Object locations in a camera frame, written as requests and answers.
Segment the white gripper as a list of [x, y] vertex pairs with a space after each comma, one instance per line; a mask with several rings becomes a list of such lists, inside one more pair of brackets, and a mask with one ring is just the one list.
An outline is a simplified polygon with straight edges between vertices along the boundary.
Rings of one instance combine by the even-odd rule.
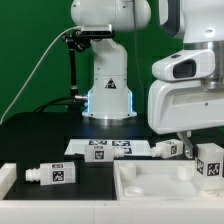
[[224, 90], [206, 91], [200, 80], [156, 80], [149, 89], [148, 123], [158, 134], [178, 132], [185, 156], [192, 158], [190, 131], [224, 126]]

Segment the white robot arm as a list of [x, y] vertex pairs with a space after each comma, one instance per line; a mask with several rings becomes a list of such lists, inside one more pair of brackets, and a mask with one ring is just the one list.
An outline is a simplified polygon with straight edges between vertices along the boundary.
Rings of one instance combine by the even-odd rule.
[[[183, 49], [152, 65], [147, 120], [158, 134], [175, 133], [193, 156], [188, 133], [224, 126], [224, 0], [159, 0], [162, 29]], [[73, 0], [74, 36], [94, 52], [94, 82], [82, 116], [108, 124], [136, 115], [127, 88], [127, 52], [119, 31], [145, 28], [147, 0]]]

